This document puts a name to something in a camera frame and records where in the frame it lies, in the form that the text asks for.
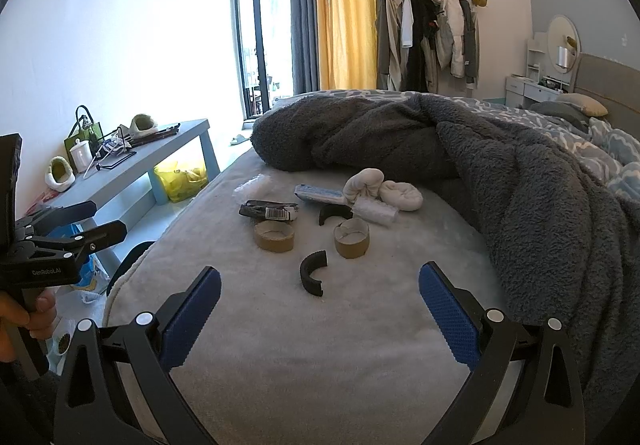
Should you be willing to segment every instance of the white dresser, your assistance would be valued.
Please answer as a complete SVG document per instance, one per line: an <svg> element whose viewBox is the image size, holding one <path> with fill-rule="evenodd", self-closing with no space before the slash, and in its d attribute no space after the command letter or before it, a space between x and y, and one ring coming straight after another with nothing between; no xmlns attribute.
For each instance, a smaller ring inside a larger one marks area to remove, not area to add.
<svg viewBox="0 0 640 445"><path fill-rule="evenodd" d="M560 90L545 88L524 76L507 76L505 87L507 92L505 104L508 107L528 108L534 102L555 101L558 95L562 94Z"/></svg>

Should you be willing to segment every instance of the round mirror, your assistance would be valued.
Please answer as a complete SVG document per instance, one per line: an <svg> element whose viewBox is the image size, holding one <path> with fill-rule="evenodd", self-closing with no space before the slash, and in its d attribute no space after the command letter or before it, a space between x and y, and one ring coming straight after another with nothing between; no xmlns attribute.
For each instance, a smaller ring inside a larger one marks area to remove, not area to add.
<svg viewBox="0 0 640 445"><path fill-rule="evenodd" d="M568 73L580 54L580 39L574 23L564 15L556 15L546 34L546 52L558 73Z"/></svg>

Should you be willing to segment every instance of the dark gray fuzzy blanket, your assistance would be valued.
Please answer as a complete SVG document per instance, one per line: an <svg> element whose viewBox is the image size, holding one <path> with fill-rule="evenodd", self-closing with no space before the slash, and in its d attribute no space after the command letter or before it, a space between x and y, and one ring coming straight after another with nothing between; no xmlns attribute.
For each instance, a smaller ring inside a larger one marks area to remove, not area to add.
<svg viewBox="0 0 640 445"><path fill-rule="evenodd" d="M511 316L564 324L589 441L610 420L640 373L640 203L532 128L433 95L310 96L256 121L252 142L281 170L374 167L437 192L484 235Z"/></svg>

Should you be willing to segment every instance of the human hand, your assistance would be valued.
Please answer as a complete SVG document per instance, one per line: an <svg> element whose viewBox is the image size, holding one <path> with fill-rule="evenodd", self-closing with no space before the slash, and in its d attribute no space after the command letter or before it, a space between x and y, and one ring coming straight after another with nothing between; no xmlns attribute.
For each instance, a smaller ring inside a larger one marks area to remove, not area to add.
<svg viewBox="0 0 640 445"><path fill-rule="evenodd" d="M27 328L35 339L46 340L53 334L56 316L56 297L50 289L38 296L36 311L31 314L7 292L0 291L0 362L13 362L16 359L14 346L4 327L5 320Z"/></svg>

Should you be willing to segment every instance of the upholstered headboard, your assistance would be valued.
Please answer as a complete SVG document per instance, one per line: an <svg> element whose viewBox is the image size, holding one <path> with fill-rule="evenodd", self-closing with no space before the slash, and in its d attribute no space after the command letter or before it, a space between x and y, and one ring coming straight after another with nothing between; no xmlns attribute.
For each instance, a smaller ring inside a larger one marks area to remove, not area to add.
<svg viewBox="0 0 640 445"><path fill-rule="evenodd" d="M583 53L569 92L595 98L609 110L606 118L613 127L640 139L640 71Z"/></svg>

